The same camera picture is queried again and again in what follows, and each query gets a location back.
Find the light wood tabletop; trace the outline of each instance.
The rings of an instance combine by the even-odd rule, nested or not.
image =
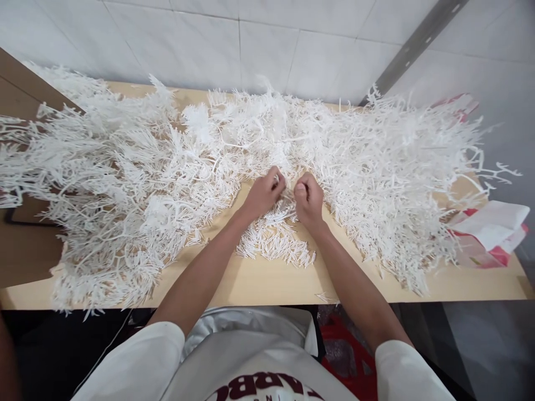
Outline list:
[[[141,97],[154,90],[147,85],[131,85],[110,82],[110,89],[127,97]],[[182,110],[189,104],[207,101],[207,92],[189,89],[176,89],[176,107]],[[243,203],[250,185],[245,183],[231,208],[224,210],[205,231],[205,236],[213,236],[225,225],[233,212]],[[454,190],[461,197],[473,190],[466,179],[454,184]],[[444,206],[445,200],[437,196]],[[363,262],[363,256],[354,243],[346,236],[345,230],[337,225],[326,207],[324,219],[340,240],[344,248],[357,261],[368,277],[381,291],[388,302],[435,302],[435,301],[481,301],[481,300],[525,300],[535,298],[533,289],[515,255],[507,268],[487,270],[443,265],[427,274],[429,294],[420,297],[408,291],[390,274],[380,277],[378,265],[373,261]],[[296,235],[315,249],[315,244],[298,222]],[[200,251],[200,247],[184,248],[177,260],[167,267],[161,275],[159,284],[152,296],[139,307],[157,307],[172,283],[188,263]],[[0,290],[0,301],[5,309],[50,309],[54,277]],[[298,269],[282,260],[268,261],[261,256],[245,259],[233,255],[222,282],[214,295],[211,306],[227,305],[298,305],[322,304],[317,295],[324,294],[330,302],[337,302],[337,296],[329,279],[325,264],[320,255],[313,265]]]

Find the red and white plastic bag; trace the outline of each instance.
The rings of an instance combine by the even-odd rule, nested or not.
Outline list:
[[[481,209],[467,209],[450,222],[459,240],[460,265],[475,268],[507,267],[513,250],[526,237],[523,224],[529,207],[491,200]]]

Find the gray floor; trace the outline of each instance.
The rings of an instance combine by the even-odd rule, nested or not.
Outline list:
[[[534,400],[535,301],[443,306],[475,398]]]

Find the white plastic foliage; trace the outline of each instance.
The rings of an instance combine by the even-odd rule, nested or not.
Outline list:
[[[501,164],[483,169],[481,119],[462,123],[451,104],[417,109],[373,92],[365,110],[337,111],[268,88],[260,96],[211,92],[208,105],[179,114],[173,93],[152,76],[156,91],[129,99],[63,68],[27,66],[86,111],[42,105],[42,122],[26,126],[0,118],[0,207],[20,205],[27,193],[50,201],[43,216],[65,227],[59,309],[139,304],[184,246],[204,242],[201,230],[241,183],[272,165],[288,183],[312,172],[361,252],[425,294],[425,272],[455,259],[441,220],[448,211],[433,192],[458,203],[451,186],[459,177],[480,172],[510,183],[498,174],[519,175]],[[492,189],[471,181],[463,207]],[[295,221],[287,189],[248,228],[237,254],[307,267],[315,252],[294,235]]]

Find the right hand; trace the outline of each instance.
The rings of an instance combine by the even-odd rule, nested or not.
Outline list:
[[[297,180],[294,187],[294,198],[297,203],[297,218],[305,228],[311,231],[321,226],[323,223],[323,190],[312,174],[304,173]]]

